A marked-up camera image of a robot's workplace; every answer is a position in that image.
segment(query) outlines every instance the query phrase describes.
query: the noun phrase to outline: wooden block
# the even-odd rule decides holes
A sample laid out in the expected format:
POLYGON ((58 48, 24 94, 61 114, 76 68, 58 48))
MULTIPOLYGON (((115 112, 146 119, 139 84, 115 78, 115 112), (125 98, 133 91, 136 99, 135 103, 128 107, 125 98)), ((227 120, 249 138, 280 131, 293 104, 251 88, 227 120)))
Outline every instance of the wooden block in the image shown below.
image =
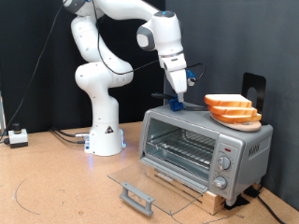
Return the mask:
POLYGON ((202 194, 200 191, 181 183, 175 178, 165 175, 156 171, 152 167, 147 167, 147 176, 163 186, 173 190, 183 198, 207 211, 211 215, 218 213, 224 206, 225 199, 219 195, 213 194, 212 192, 205 192, 202 194))
POLYGON ((254 189, 256 189, 256 190, 260 190, 261 189, 261 187, 262 187, 262 185, 261 184, 253 184, 252 185, 252 187, 254 188, 254 189))

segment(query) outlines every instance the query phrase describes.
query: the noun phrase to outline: oven handle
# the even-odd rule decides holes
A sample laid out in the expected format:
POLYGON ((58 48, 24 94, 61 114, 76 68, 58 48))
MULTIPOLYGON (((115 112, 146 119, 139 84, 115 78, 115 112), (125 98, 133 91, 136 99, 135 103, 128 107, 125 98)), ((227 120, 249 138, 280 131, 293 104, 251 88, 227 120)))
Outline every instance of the oven handle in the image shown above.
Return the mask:
POLYGON ((143 214, 151 217, 153 211, 151 210, 151 203, 155 201, 154 198, 151 198, 149 195, 145 194, 139 189, 134 188, 127 182, 123 182, 121 184, 123 186, 122 194, 120 195, 122 199, 124 199, 127 203, 129 203, 132 207, 137 209, 138 211, 142 212, 143 214), (137 195, 139 198, 142 198, 146 201, 146 206, 141 205, 140 203, 134 201, 132 198, 129 197, 129 191, 137 195))

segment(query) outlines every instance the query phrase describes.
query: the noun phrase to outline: oven vent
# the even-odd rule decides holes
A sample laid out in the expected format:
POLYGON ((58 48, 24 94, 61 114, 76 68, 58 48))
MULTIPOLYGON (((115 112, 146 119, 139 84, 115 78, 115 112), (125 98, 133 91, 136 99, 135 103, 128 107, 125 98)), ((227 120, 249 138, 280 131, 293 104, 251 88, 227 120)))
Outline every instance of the oven vent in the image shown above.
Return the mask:
POLYGON ((257 153, 259 150, 260 150, 260 143, 249 149, 249 157, 257 153))

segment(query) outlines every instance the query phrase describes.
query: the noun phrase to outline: bread slice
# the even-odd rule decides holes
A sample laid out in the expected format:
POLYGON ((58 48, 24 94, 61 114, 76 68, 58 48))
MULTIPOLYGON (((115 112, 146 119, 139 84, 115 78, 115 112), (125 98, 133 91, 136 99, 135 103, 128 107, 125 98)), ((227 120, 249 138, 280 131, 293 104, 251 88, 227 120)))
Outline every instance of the bread slice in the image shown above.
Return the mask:
POLYGON ((240 94, 208 94, 205 103, 214 106, 252 107, 252 101, 240 94))
POLYGON ((259 121, 262 119, 261 114, 257 114, 255 116, 227 116, 227 115, 217 115, 212 113, 212 117, 214 119, 220 120, 225 123, 246 123, 259 121))
POLYGON ((242 116, 250 115, 255 116, 258 113, 256 108, 244 108, 244 107, 224 107, 224 106, 207 106, 207 109, 218 115, 230 115, 230 116, 242 116))

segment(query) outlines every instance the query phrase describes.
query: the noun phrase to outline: black cable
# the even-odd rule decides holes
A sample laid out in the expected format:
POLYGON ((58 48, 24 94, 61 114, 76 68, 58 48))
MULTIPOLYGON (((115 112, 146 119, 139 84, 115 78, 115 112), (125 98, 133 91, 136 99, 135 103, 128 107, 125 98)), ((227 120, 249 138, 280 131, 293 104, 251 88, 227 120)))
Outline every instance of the black cable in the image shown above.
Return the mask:
POLYGON ((261 201, 261 203, 268 209, 268 211, 271 213, 271 215, 280 223, 280 224, 286 224, 283 222, 274 212, 273 210, 269 207, 268 204, 266 204, 263 199, 261 199, 260 195, 257 195, 258 199, 261 201))
POLYGON ((68 140, 68 139, 66 139, 66 138, 63 138, 61 135, 59 135, 56 131, 54 131, 54 130, 52 130, 52 129, 50 129, 49 131, 55 133, 57 136, 59 136, 61 139, 65 140, 66 142, 69 142, 69 143, 75 143, 75 144, 85 144, 85 141, 77 141, 77 142, 73 142, 73 141, 70 141, 70 140, 68 140))
POLYGON ((54 131, 56 131, 56 132, 58 132, 58 133, 61 133, 61 134, 63 134, 64 136, 67 136, 67 137, 76 137, 75 134, 72 134, 72 133, 64 133, 63 131, 60 131, 59 129, 54 128, 54 127, 51 127, 50 129, 51 129, 51 130, 54 130, 54 131))
POLYGON ((99 23, 97 22, 97 15, 96 15, 96 9, 95 9, 95 5, 94 5, 94 1, 93 1, 93 10, 94 10, 94 16, 95 16, 96 27, 97 27, 97 49, 98 49, 98 51, 99 51, 101 60, 102 60, 103 64, 105 65, 105 67, 106 67, 107 69, 109 69, 109 70, 110 70, 111 72, 113 72, 114 74, 117 74, 117 75, 125 75, 125 74, 128 74, 128 73, 132 73, 132 72, 134 72, 134 71, 137 71, 137 70, 139 70, 139 69, 141 69, 141 68, 144 68, 144 67, 146 67, 146 66, 148 66, 148 65, 150 65, 150 64, 152 64, 152 63, 157 63, 157 62, 159 62, 159 60, 156 60, 156 61, 153 61, 153 62, 151 62, 151 63, 147 63, 147 64, 145 64, 145 65, 142 65, 142 66, 140 66, 140 67, 137 67, 136 69, 133 69, 132 71, 125 72, 125 73, 118 73, 118 72, 113 71, 113 70, 112 70, 112 69, 105 63, 105 61, 104 61, 104 59, 103 59, 103 57, 102 57, 102 54, 101 54, 101 50, 100 50, 100 28, 99 28, 99 23))
POLYGON ((206 72, 206 65, 204 64, 204 63, 196 63, 196 64, 194 64, 194 65, 190 65, 190 66, 187 66, 187 68, 191 68, 191 67, 195 67, 195 66, 197 66, 197 65, 203 65, 203 72, 202 72, 202 74, 199 76, 199 78, 191 78, 191 81, 192 82, 197 82, 204 74, 205 74, 205 72, 206 72))
POLYGON ((34 79, 34 77, 35 77, 35 75, 36 75, 36 70, 37 70, 37 68, 38 68, 39 61, 40 61, 42 55, 44 54, 44 51, 45 51, 45 49, 46 49, 46 46, 48 45, 48 41, 49 41, 50 35, 51 35, 52 31, 53 31, 53 28, 54 28, 54 25, 55 25, 55 23, 56 23, 57 17, 58 17, 58 15, 59 15, 60 11, 62 10, 62 8, 63 8, 63 6, 64 6, 64 3, 65 3, 66 1, 67 1, 67 0, 65 0, 65 1, 63 2, 63 4, 60 6, 59 10, 58 10, 57 13, 56 13, 56 16, 55 16, 55 18, 54 18, 53 24, 52 24, 52 26, 51 26, 51 28, 50 28, 50 32, 49 32, 49 34, 48 34, 48 36, 47 36, 47 39, 46 39, 44 48, 42 49, 42 51, 41 51, 41 53, 40 53, 40 55, 39 55, 39 57, 38 57, 38 59, 37 59, 37 63, 36 63, 35 71, 34 71, 34 73, 32 74, 32 77, 31 77, 30 82, 29 82, 29 84, 28 84, 28 86, 27 86, 27 89, 26 89, 26 91, 25 91, 25 94, 23 95, 23 97, 22 97, 22 99, 21 99, 21 103, 20 103, 18 109, 16 110, 16 112, 14 113, 14 115, 12 116, 12 118, 10 119, 10 121, 9 121, 9 123, 8 123, 8 125, 7 125, 7 127, 6 127, 5 130, 3 131, 2 135, 1 135, 1 138, 0 138, 0 141, 2 140, 4 134, 7 132, 7 129, 8 129, 8 127, 9 127, 11 121, 16 117, 16 115, 18 114, 18 112, 19 112, 19 110, 20 110, 20 108, 21 108, 21 106, 22 106, 22 103, 23 103, 23 101, 24 101, 24 99, 25 99, 25 97, 26 97, 26 95, 27 95, 27 92, 28 92, 28 90, 29 90, 29 88, 30 88, 30 86, 31 86, 31 83, 32 83, 32 81, 33 81, 33 79, 34 79))

